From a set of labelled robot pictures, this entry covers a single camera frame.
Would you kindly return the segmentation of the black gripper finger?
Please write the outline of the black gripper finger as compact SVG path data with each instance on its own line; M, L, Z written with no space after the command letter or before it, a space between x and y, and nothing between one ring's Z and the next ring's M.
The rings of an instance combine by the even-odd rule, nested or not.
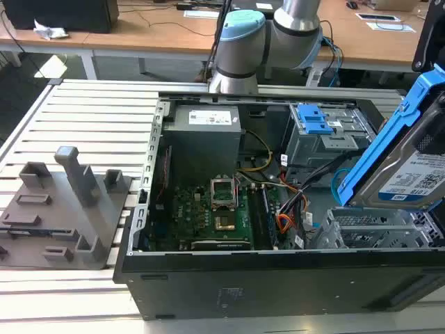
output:
M444 154L444 99L437 99L416 122L414 146L421 154Z

